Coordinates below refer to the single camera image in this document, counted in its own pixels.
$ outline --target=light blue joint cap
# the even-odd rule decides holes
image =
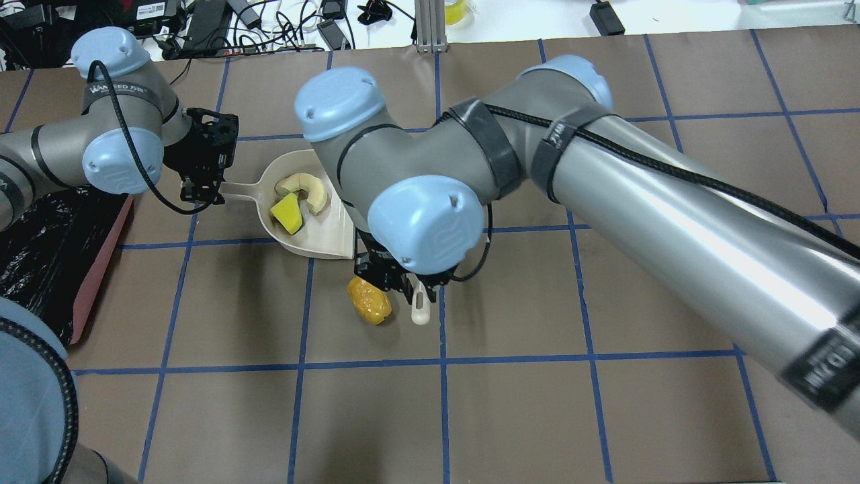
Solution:
[[[164,144],[161,138],[148,129],[129,127],[134,146],[150,180],[161,179]],[[126,137],[117,128],[102,134],[89,143],[83,152],[83,174],[94,187],[108,193],[136,195],[147,189],[144,178],[134,164]]]
[[[437,274],[459,264],[477,244],[483,208],[463,182],[441,175],[411,177],[377,196],[367,212],[371,233],[415,274]]]
[[[339,67],[315,76],[299,90],[294,105],[304,138],[311,143],[343,134],[384,107],[376,79],[360,67]]]
[[[606,82],[603,76],[597,73],[597,70],[594,69],[594,64],[589,62],[588,59],[573,54],[561,55],[541,65],[535,65],[526,69],[520,76],[540,69],[564,72],[579,81],[580,84],[586,86],[586,89],[592,93],[595,101],[603,104],[608,109],[612,109],[612,93],[609,90],[609,83]]]
[[[89,66],[94,60],[103,62],[111,78],[117,78],[146,64],[150,60],[150,53],[146,52],[128,30],[105,27],[90,30],[71,48],[71,61],[82,78],[87,78]],[[95,79],[104,79],[101,70],[95,70]]]

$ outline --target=white dustpan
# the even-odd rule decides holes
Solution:
[[[310,173],[322,180],[329,191],[329,205],[313,215],[304,202],[299,206],[304,226],[290,235],[272,218],[269,209],[280,199],[274,185],[295,173]],[[257,216],[266,232],[285,249],[307,258],[351,259],[355,257],[355,226],[313,150],[289,152],[277,157],[254,184],[221,183],[221,195],[228,200],[246,200],[257,204]]]

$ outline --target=cable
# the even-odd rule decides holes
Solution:
[[[520,113],[519,111],[513,111],[511,109],[506,109],[499,106],[488,105],[487,108],[494,115],[504,116],[506,118],[523,121],[540,127],[549,127],[552,124],[552,121],[550,120],[532,115],[527,115],[525,113]],[[450,115],[442,115],[439,119],[442,120],[443,118],[447,119],[450,117]],[[685,170],[672,164],[660,161],[659,159],[650,158],[649,156],[643,155],[639,152],[635,152],[633,150],[630,150],[629,148],[621,146],[615,141],[608,140],[607,138],[604,138],[599,134],[596,134],[592,131],[588,131],[584,127],[579,128],[576,131],[575,135],[581,137],[584,140],[590,141],[595,145],[600,146],[610,152],[613,152],[621,158],[627,159],[635,164],[639,164],[646,168],[659,171],[660,173],[663,173],[673,178],[677,178],[678,180],[682,180],[688,183],[694,183],[705,188],[713,189],[725,195],[731,196],[736,200],[748,203],[755,208],[764,210],[768,214],[774,215],[778,219],[786,221],[789,224],[796,226],[804,232],[816,237],[817,239],[835,247],[836,249],[845,252],[849,256],[860,260],[860,247],[858,247],[857,245],[852,244],[848,240],[845,240],[834,233],[828,232],[825,228],[818,226],[809,220],[804,219],[800,215],[774,202],[771,202],[770,200],[767,200],[762,196],[735,187],[729,183],[722,182],[715,178],[706,177],[705,175],[696,173],[695,171]]]
[[[254,43],[254,39],[251,39],[251,38],[250,38],[250,36],[249,36],[248,34],[242,34],[242,35],[239,35],[239,48],[240,48],[240,49],[242,49],[242,50],[244,50],[245,48],[249,47],[249,46],[246,46],[246,45],[245,45],[245,42],[244,42],[244,40],[243,40],[243,39],[248,39],[248,40],[250,40],[250,41],[251,41],[251,43],[252,43],[252,44]]]
[[[481,260],[478,261],[478,265],[475,266],[469,274],[465,276],[454,276],[454,271],[449,270],[447,275],[454,282],[466,282],[470,280],[472,277],[477,276],[478,272],[481,272],[481,268],[485,262],[487,262],[487,256],[489,255],[489,247],[490,244],[493,243],[493,203],[487,204],[487,243],[484,244],[484,252],[481,254]]]
[[[394,7],[395,9],[400,10],[400,13],[404,14],[404,15],[405,15],[406,17],[408,17],[408,18],[409,18],[409,20],[411,20],[412,22],[415,22],[415,17],[413,17],[413,16],[411,16],[410,14],[408,14],[408,13],[406,12],[406,10],[401,9],[400,7],[396,6],[396,5],[395,5],[395,4],[393,4],[392,2],[389,2],[388,0],[385,0],[385,4],[387,4],[389,7]]]
[[[355,35],[353,35],[353,25],[351,23],[349,23],[349,16],[346,15],[346,13],[344,13],[343,19],[347,21],[347,28],[349,29],[349,40],[352,41],[353,49],[354,49],[356,47],[355,47]]]
[[[304,16],[304,8],[307,7],[308,4],[311,4],[314,6],[314,11],[311,12],[311,14],[309,16],[305,17]],[[298,12],[298,38],[302,41],[301,42],[302,45],[304,45],[304,29],[303,29],[304,23],[307,22],[308,20],[310,20],[311,18],[314,18],[314,17],[319,17],[319,18],[322,18],[323,20],[325,20],[325,18],[323,16],[317,14],[317,11],[319,11],[319,7],[315,3],[313,3],[311,0],[304,0],[304,2],[302,3],[302,9]],[[316,26],[318,24],[319,24],[319,22],[315,23],[311,27],[311,29],[316,28]]]
[[[286,23],[283,23],[280,20],[281,17],[284,17],[286,19]],[[274,19],[278,23],[278,26],[280,27],[281,32],[288,32],[287,28],[289,28],[289,32],[292,32],[292,37],[287,36],[286,39],[292,43],[292,47],[294,49],[296,49],[296,52],[301,52],[301,49],[298,46],[298,38],[296,37],[297,36],[296,27],[294,25],[292,25],[292,21],[290,20],[290,17],[286,16],[286,14],[284,12],[281,12],[280,10],[278,10],[274,14]]]
[[[173,80],[172,80],[172,81],[170,81],[170,85],[173,85],[176,81],[178,81],[178,80],[179,80],[179,78],[181,78],[182,76],[184,76],[184,75],[188,74],[188,73],[191,71],[191,61],[192,61],[192,60],[194,60],[194,58],[193,58],[193,57],[189,57],[189,58],[188,58],[188,62],[186,62],[186,63],[185,63],[185,67],[182,69],[182,72],[180,72],[178,76],[176,76],[175,78],[173,78]]]
[[[144,182],[146,182],[146,186],[152,191],[152,194],[156,196],[156,198],[163,203],[167,208],[170,208],[174,212],[183,215],[194,215],[199,214],[200,212],[209,208],[215,202],[215,199],[218,197],[218,189],[221,187],[220,178],[215,181],[215,187],[213,190],[212,199],[199,207],[192,208],[191,210],[186,210],[185,208],[179,208],[161,194],[160,191],[156,188],[156,185],[150,179],[148,173],[146,173],[146,169],[144,168],[144,164],[140,161],[140,155],[138,155],[138,149],[134,147],[134,140],[132,140],[132,134],[128,130],[128,124],[126,124],[126,117],[122,114],[122,108],[120,107],[120,99],[116,95],[116,90],[114,89],[114,81],[110,77],[110,72],[108,72],[108,68],[104,65],[100,60],[94,60],[92,64],[89,65],[89,74],[87,75],[87,82],[91,83],[95,80],[95,69],[98,68],[101,71],[101,75],[105,78],[105,85],[107,86],[107,93],[110,95],[111,103],[114,106],[114,113],[116,114],[116,121],[120,124],[120,130],[122,130],[123,136],[126,138],[126,143],[128,144],[128,150],[132,154],[132,159],[134,159],[134,164],[138,167],[138,171],[140,172],[140,176],[143,177]]]
[[[269,2],[276,2],[276,1],[279,1],[279,0],[262,0],[260,2],[252,3],[252,4],[248,5],[247,7],[245,7],[244,9],[239,10],[239,13],[236,14],[236,21],[233,22],[233,28],[239,27],[239,21],[242,19],[242,14],[245,13],[245,10],[254,8],[257,5],[262,5],[262,8],[260,8],[260,14],[259,14],[260,18],[262,19],[263,13],[266,11],[266,5]],[[235,46],[236,43],[237,43],[236,30],[233,30],[233,46]]]

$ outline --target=velcro strap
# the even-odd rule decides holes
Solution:
[[[149,104],[155,106],[156,109],[158,109],[158,112],[162,114],[162,117],[164,117],[164,113],[162,113],[161,110],[161,102],[155,91],[152,89],[140,84],[128,83],[125,81],[114,81],[114,90],[116,91],[117,96],[134,96],[147,101]],[[89,107],[92,106],[93,102],[96,102],[105,96],[110,96],[108,83],[104,81],[96,81],[87,84],[87,86],[83,88],[83,113],[87,114]]]
[[[489,169],[493,173],[495,185],[499,187],[498,198],[516,190],[523,177],[519,158],[507,139],[505,130],[501,128],[487,106],[480,99],[473,97],[451,106],[448,112],[466,128],[481,147]]]
[[[568,149],[570,141],[576,132],[596,120],[615,115],[600,104],[592,103],[567,113],[553,121],[546,137],[537,143],[535,156],[531,161],[531,180],[554,203],[559,203],[553,193],[552,180],[556,175],[556,167],[562,159],[564,150]]]

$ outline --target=dustpan handle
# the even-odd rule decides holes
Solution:
[[[247,200],[256,202],[257,188],[247,183],[222,182],[219,192],[228,200]]]

